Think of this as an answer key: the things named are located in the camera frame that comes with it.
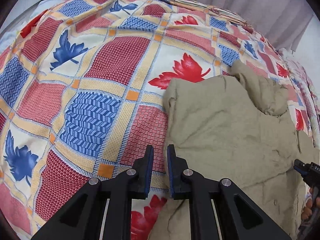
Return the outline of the person's right hand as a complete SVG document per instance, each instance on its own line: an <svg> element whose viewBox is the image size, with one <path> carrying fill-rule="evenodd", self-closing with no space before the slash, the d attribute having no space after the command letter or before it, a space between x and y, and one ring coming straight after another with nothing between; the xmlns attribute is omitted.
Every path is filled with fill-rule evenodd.
<svg viewBox="0 0 320 240"><path fill-rule="evenodd" d="M318 208L320 207L320 198L319 197L317 197L317 199L316 199L316 205ZM311 210L312 206L313 206L312 199L309 198L303 208L302 213L301 213L301 220L306 220L312 215L312 210Z"/></svg>

